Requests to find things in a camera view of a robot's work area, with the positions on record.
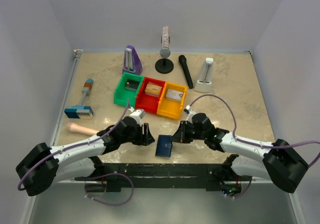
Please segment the navy blue card holder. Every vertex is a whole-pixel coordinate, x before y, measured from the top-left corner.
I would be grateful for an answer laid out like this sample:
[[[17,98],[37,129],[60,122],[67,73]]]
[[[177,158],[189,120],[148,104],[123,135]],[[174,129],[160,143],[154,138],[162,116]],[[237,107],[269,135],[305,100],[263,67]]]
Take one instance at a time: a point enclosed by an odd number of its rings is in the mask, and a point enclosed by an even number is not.
[[[159,135],[155,156],[169,158],[172,154],[173,141],[171,135]]]

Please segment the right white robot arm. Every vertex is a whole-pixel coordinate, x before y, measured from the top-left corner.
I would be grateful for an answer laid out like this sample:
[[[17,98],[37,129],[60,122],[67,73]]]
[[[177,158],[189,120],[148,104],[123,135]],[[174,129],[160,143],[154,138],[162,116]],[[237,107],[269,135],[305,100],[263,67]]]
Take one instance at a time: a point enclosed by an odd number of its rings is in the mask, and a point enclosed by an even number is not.
[[[282,139],[275,142],[239,141],[225,129],[215,127],[204,113],[181,121],[172,141],[189,144],[202,140],[212,150],[230,156],[213,171],[216,179],[230,181],[239,176],[270,180],[279,189],[294,193],[309,169],[306,161]]]

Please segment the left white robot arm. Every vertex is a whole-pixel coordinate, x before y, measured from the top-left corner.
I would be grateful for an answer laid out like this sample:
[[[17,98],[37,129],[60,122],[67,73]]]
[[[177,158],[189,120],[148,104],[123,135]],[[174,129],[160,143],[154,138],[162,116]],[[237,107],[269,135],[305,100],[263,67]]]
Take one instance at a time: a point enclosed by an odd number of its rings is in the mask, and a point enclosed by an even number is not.
[[[98,180],[106,174],[101,155],[116,151],[125,143],[148,146],[154,141],[148,123],[139,125],[127,116],[80,142],[54,147],[37,144],[15,169],[20,178],[17,188],[32,197],[59,181]]]

